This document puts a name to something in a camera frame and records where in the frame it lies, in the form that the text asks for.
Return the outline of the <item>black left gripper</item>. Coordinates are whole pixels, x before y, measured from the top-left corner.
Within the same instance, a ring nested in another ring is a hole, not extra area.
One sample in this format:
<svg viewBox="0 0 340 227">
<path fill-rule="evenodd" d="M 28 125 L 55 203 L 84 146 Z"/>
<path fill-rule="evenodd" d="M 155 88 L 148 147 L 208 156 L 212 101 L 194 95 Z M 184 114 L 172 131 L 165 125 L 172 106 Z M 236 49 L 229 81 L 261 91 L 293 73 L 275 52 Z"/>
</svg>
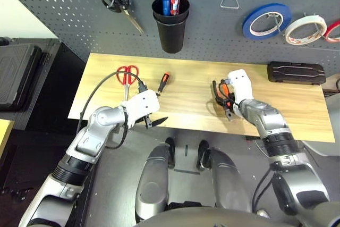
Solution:
<svg viewBox="0 0 340 227">
<path fill-rule="evenodd" d="M 150 129 L 152 127 L 156 127 L 156 126 L 162 124 L 163 122 L 165 122 L 167 119 L 168 119 L 168 116 L 154 120 L 154 121 L 151 121 L 149 115 L 144 116 L 144 121 L 145 121 L 145 125 L 146 125 L 147 129 Z"/>
</svg>

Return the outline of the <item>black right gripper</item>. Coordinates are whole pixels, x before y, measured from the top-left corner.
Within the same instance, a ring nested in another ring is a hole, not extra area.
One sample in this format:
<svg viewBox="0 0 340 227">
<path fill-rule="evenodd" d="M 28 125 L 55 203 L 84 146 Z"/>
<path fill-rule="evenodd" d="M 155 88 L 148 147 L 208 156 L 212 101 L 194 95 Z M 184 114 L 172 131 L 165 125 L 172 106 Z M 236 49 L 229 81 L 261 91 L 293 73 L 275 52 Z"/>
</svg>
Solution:
<svg viewBox="0 0 340 227">
<path fill-rule="evenodd" d="M 234 116 L 233 105 L 228 99 L 216 97 L 215 101 L 218 105 L 223 107 L 226 117 Z"/>
</svg>

